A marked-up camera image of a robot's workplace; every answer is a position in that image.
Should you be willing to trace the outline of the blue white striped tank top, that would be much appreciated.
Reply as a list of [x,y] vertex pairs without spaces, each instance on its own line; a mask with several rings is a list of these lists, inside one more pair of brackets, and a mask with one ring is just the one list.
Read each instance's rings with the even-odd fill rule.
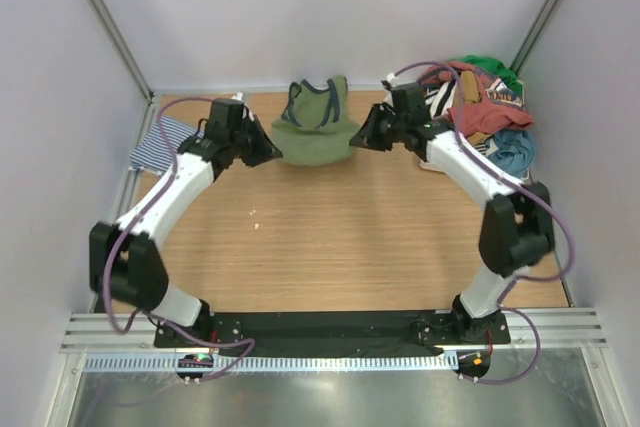
[[[172,117],[164,116],[161,122],[164,132],[174,150],[189,137],[197,134],[192,125],[178,121]],[[162,176],[173,163],[172,154],[162,137],[160,127],[154,124],[144,136],[141,143],[130,155],[130,169],[132,171],[146,171],[156,176]]]

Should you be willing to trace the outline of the olive green tank top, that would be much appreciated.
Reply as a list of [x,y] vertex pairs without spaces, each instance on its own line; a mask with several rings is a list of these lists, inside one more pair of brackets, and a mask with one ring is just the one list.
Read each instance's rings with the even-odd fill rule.
[[284,163],[317,167],[344,161],[354,153],[350,140],[360,126],[350,115],[348,92],[343,75],[328,79],[324,88],[306,80],[290,84],[287,104],[270,133]]

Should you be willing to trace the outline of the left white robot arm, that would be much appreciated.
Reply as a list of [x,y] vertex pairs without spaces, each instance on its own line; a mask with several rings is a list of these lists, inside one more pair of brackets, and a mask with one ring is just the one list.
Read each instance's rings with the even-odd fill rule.
[[168,326],[189,346],[202,346],[211,337],[208,303],[170,281],[161,247],[190,205],[235,160],[256,167],[282,154],[241,95],[209,104],[196,132],[169,146],[170,167],[143,199],[115,222],[99,222],[90,232],[90,287],[118,334],[130,327],[118,323],[116,302]]

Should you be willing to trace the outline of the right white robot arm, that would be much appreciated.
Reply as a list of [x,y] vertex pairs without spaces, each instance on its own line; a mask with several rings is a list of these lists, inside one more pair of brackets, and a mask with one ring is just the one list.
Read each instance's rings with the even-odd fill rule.
[[483,338],[508,292],[555,247],[552,219],[544,208],[550,202],[548,189],[503,174],[475,152],[453,121],[431,118],[415,83],[389,88],[386,100],[371,107],[349,143],[380,152],[401,144],[454,180],[482,208],[482,265],[454,298],[450,328],[464,343]]

